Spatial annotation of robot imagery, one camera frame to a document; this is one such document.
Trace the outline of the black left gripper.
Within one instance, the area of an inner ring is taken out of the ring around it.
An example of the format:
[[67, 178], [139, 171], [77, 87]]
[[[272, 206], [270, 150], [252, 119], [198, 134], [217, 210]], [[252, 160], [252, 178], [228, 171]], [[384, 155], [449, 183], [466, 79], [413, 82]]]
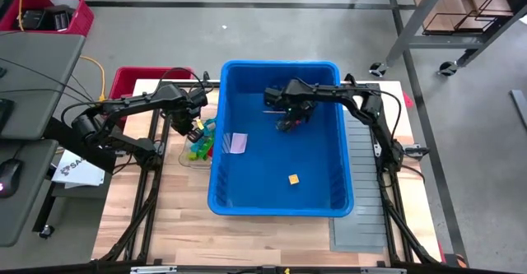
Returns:
[[207, 104], [206, 97], [196, 97], [181, 101], [170, 111], [171, 127], [180, 135], [186, 135], [189, 141], [197, 143], [204, 131], [194, 128], [193, 121], [201, 114], [201, 108]]

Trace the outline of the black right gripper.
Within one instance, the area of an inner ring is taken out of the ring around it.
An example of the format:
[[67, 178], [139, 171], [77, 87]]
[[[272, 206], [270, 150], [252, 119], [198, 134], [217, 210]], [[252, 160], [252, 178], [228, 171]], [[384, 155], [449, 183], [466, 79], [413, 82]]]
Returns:
[[276, 122], [276, 129], [290, 132], [302, 123], [308, 123], [314, 113], [317, 102], [310, 100], [313, 86], [301, 79], [293, 79], [282, 89], [268, 87], [263, 92], [263, 102], [275, 111], [284, 114]]

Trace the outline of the clear plastic container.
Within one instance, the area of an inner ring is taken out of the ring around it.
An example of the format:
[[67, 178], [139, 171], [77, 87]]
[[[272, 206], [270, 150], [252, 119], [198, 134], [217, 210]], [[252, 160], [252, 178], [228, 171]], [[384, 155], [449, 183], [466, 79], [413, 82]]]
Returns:
[[[198, 142], [203, 143], [204, 138], [202, 137]], [[179, 163], [187, 168], [194, 169], [194, 170], [209, 170], [212, 166], [212, 158], [208, 157], [206, 160], [197, 159], [195, 161], [191, 161], [188, 159], [188, 155], [190, 152], [190, 147], [192, 146], [192, 142], [186, 138], [184, 140], [184, 147], [180, 153], [180, 156], [178, 158]]]

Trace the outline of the large blue plastic bin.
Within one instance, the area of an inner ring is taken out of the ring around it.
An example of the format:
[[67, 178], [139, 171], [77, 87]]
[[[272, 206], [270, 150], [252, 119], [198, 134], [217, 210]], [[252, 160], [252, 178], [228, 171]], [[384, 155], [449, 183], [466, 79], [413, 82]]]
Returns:
[[[294, 78], [337, 85], [331, 62], [231, 60], [221, 70], [208, 206], [224, 216], [344, 217], [354, 208], [343, 107], [321, 103], [308, 123], [276, 129], [264, 90]], [[247, 133], [231, 154], [234, 132]], [[291, 185], [288, 176], [300, 182]]]

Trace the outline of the white pink paper card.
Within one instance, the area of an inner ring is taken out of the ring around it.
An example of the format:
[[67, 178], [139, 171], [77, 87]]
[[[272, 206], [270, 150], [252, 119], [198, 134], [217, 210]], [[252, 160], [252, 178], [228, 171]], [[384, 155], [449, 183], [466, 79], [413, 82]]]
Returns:
[[247, 145], [248, 134], [234, 132], [231, 137], [231, 154], [243, 154]]

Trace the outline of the grey slotted divider panel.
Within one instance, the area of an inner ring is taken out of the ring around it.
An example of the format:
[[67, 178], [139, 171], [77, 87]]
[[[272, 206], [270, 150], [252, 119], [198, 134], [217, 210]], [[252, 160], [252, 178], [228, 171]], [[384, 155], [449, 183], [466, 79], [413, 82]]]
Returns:
[[383, 225], [385, 217], [370, 129], [348, 112], [343, 117], [354, 193], [352, 214], [359, 225]]
[[387, 245], [383, 216], [349, 215], [330, 219], [329, 237], [333, 252], [383, 253]]

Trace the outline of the empty red plastic basket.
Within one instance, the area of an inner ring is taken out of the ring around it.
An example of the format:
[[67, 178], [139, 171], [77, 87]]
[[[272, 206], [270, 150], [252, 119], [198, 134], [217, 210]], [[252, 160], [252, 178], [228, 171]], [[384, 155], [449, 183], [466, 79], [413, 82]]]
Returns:
[[[121, 99], [121, 97], [132, 96], [137, 80], [139, 79], [160, 79], [170, 67], [120, 67], [114, 77], [113, 84], [108, 95], [109, 99]], [[188, 80], [193, 76], [190, 72], [171, 72], [164, 79]], [[121, 118], [117, 125], [124, 130], [127, 118]]]

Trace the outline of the black diagonal bar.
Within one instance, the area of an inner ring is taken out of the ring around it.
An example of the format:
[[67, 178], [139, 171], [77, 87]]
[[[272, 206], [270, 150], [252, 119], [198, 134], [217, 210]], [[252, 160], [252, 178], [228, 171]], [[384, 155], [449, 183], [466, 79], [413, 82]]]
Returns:
[[57, 141], [66, 150], [86, 159], [89, 163], [108, 173], [112, 173], [114, 170], [115, 154], [103, 151], [97, 146], [86, 145], [69, 126], [54, 117], [49, 120], [44, 130], [44, 138]]

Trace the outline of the white printed paper sheet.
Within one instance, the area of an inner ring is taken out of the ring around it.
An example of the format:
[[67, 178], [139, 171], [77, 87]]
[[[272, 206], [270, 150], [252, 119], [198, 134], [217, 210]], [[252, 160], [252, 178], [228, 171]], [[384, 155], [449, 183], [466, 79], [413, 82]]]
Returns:
[[104, 180], [104, 170], [70, 151], [63, 153], [51, 179], [65, 188], [98, 187]]

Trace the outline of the metal rolling cart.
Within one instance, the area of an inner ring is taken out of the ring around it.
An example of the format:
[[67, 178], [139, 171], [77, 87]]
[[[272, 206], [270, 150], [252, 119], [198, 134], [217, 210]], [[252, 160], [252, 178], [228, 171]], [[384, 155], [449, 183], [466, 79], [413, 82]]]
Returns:
[[413, 0], [415, 8], [385, 58], [387, 67], [407, 49], [462, 49], [464, 67], [527, 15], [527, 0]]

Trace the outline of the red basket with black devices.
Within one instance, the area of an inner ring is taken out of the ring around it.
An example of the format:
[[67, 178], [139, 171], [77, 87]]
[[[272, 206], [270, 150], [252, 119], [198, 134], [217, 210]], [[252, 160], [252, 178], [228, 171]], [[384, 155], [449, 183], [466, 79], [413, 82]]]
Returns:
[[[19, 31], [15, 27], [17, 23], [20, 0], [13, 0], [7, 8], [5, 14], [0, 19], [0, 31]], [[45, 7], [58, 7], [68, 5], [72, 7], [72, 19], [68, 28], [61, 31], [37, 30], [37, 33], [45, 34], [71, 34], [88, 36], [92, 23], [95, 20], [93, 11], [87, 6], [86, 0], [22, 0], [22, 10], [25, 9], [44, 9]]]

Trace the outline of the grey desk top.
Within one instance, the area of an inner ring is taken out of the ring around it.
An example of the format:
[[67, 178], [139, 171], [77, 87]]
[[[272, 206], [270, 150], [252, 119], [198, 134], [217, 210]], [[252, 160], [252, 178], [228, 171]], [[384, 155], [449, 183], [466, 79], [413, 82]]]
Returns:
[[19, 239], [57, 147], [53, 140], [0, 142], [0, 164], [11, 158], [24, 163], [16, 193], [0, 198], [0, 247]]
[[0, 32], [0, 99], [14, 110], [0, 139], [38, 140], [44, 135], [77, 64], [82, 35]]

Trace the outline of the black desk leg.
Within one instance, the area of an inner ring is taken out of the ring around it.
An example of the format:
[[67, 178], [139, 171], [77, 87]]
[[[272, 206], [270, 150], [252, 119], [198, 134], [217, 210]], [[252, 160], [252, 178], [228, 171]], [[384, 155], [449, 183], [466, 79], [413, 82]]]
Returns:
[[54, 207], [56, 197], [54, 196], [55, 182], [51, 182], [44, 197], [38, 216], [35, 219], [32, 231], [37, 233], [41, 239], [49, 238], [55, 228], [48, 223], [49, 215]]

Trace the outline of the black box device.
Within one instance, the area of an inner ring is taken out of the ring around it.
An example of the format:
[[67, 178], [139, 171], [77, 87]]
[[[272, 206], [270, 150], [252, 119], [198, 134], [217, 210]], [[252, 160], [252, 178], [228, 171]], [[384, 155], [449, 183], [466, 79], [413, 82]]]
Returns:
[[46, 7], [45, 24], [48, 30], [65, 31], [73, 18], [75, 10], [67, 5]]
[[23, 30], [39, 30], [44, 23], [44, 10], [25, 10], [21, 14], [20, 26]]

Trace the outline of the black computer mouse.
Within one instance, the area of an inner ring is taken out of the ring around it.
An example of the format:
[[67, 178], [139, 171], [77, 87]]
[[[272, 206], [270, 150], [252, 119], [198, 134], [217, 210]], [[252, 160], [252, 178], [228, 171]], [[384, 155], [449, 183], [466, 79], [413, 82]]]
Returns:
[[0, 198], [8, 198], [16, 193], [23, 165], [21, 160], [14, 158], [0, 164]]

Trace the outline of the black flat device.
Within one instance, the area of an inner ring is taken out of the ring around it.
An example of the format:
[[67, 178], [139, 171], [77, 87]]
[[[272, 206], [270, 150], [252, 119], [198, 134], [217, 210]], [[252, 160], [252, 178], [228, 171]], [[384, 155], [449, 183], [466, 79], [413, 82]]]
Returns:
[[8, 99], [0, 99], [0, 133], [5, 128], [12, 112], [15, 108], [15, 102]]

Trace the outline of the silver metal bracket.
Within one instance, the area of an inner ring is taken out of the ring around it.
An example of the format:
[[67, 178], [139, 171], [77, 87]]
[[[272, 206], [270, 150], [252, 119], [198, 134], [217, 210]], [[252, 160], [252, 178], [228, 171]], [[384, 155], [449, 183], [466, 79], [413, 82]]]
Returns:
[[361, 274], [407, 274], [405, 269], [392, 267], [361, 267]]
[[171, 274], [177, 273], [175, 266], [142, 266], [132, 267], [129, 274]]

